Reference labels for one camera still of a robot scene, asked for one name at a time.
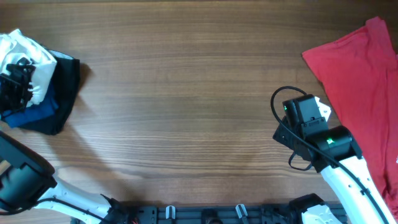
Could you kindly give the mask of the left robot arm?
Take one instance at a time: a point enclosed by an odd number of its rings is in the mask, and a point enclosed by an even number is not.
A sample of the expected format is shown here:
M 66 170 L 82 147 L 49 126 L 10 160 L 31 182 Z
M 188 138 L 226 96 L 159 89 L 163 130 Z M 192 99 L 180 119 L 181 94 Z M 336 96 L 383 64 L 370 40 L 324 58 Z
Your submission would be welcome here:
M 68 119 L 80 89 L 80 61 L 57 58 L 50 83 L 59 103 L 55 114 L 22 125 L 29 131 L 58 134 Z M 89 194 L 59 179 L 55 169 L 38 153 L 1 133 L 1 215 L 15 215 L 31 208 L 56 210 L 84 223 L 127 223 L 126 207 L 113 198 Z

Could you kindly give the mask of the white t-shirt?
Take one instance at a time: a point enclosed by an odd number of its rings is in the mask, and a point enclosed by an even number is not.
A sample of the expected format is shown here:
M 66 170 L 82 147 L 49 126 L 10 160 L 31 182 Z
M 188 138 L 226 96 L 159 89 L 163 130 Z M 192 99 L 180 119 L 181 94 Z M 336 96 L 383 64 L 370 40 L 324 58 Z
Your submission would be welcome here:
M 1 34 L 1 109 L 23 110 L 44 101 L 57 61 L 19 29 Z

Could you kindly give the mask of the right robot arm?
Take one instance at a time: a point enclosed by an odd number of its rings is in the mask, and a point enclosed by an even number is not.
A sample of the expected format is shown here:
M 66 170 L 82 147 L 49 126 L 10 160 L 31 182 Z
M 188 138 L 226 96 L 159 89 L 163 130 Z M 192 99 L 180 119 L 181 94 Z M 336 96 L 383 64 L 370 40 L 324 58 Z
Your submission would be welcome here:
M 330 186 L 351 223 L 395 223 L 350 130 L 328 127 L 329 107 L 311 94 L 283 102 L 274 140 L 308 161 Z

